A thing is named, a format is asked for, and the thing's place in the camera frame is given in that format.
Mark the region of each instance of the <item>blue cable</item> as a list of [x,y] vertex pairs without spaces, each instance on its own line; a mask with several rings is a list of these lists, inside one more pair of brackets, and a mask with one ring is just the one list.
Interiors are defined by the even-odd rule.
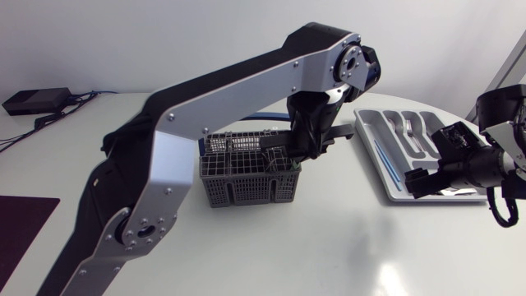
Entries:
[[87,93],[84,93],[84,94],[80,94],[80,95],[71,95],[69,98],[69,100],[74,100],[74,99],[79,99],[83,96],[87,96],[87,95],[98,95],[98,94],[118,94],[117,91],[111,91],[111,90],[92,90],[90,92],[87,92]]
[[274,120],[290,122],[290,117],[287,113],[256,112],[253,115],[247,116],[241,120]]

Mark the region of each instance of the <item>metal bracket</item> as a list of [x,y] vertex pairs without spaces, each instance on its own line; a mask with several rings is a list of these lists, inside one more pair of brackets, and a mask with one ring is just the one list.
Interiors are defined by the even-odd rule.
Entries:
[[517,175],[526,181],[526,156],[514,140],[513,125],[511,121],[500,123],[486,128],[481,134],[491,136],[511,156],[513,161],[519,166]]

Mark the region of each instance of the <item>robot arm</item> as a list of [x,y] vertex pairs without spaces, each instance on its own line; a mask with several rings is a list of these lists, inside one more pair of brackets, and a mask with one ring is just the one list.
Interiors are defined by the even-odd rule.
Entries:
[[[405,173],[415,198],[447,187],[487,189],[490,209],[497,223],[510,227],[519,220],[516,199],[526,198],[526,85],[492,90],[478,97],[479,131],[485,145],[462,122],[444,127],[431,138],[441,159],[434,174],[415,169]],[[496,208],[494,187],[502,187],[510,217]]]
[[155,92],[104,138],[76,225],[39,294],[102,294],[126,261],[148,254],[177,219],[192,184],[196,141],[289,97],[291,156],[315,159],[349,129],[332,127],[344,101],[376,84],[380,64],[360,35],[310,23],[281,49]]

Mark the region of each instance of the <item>white wall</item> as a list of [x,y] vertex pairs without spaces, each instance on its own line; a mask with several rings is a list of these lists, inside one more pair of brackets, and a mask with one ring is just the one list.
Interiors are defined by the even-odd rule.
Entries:
[[276,49],[318,21],[376,49],[382,78],[371,91],[465,116],[525,15],[524,0],[4,0],[0,101],[58,86],[150,92]]

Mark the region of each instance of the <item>black cable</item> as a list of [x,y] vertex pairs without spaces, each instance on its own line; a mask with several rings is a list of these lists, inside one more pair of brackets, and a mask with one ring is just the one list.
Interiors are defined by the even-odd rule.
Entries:
[[517,203],[515,202],[515,199],[511,198],[505,198],[506,206],[508,207],[508,211],[510,212],[510,218],[508,220],[505,220],[502,218],[501,214],[499,213],[499,209],[496,207],[495,203],[495,191],[493,187],[488,187],[486,189],[487,194],[487,202],[490,204],[490,210],[493,216],[495,217],[496,222],[504,227],[508,228],[511,227],[519,221],[519,209],[517,208]]
[[[54,119],[52,121],[49,121],[49,122],[41,124],[38,128],[34,128],[33,130],[31,130],[31,131],[29,131],[27,133],[21,134],[19,136],[14,136],[14,137],[9,138],[9,139],[0,140],[0,141],[4,141],[3,143],[0,143],[0,146],[7,145],[7,146],[4,146],[2,149],[0,149],[0,153],[2,153],[3,151],[9,149],[11,146],[15,145],[19,141],[22,141],[22,140],[26,139],[28,136],[31,136],[34,133],[40,131],[41,129],[56,123],[57,121],[65,118],[66,116],[68,116],[68,115],[70,115],[72,113],[75,113],[78,109],[80,109],[85,104],[89,103],[92,99],[94,99],[98,94],[101,94],[101,93],[117,94],[116,92],[113,92],[113,91],[91,91],[91,92],[84,93],[84,94],[81,94],[81,95],[72,95],[70,98],[81,99],[80,101],[77,101],[76,107],[74,109],[71,109],[70,111],[63,113],[58,118],[56,118],[56,119]],[[82,99],[83,96],[87,96],[87,95],[89,95],[89,97],[87,99]]]

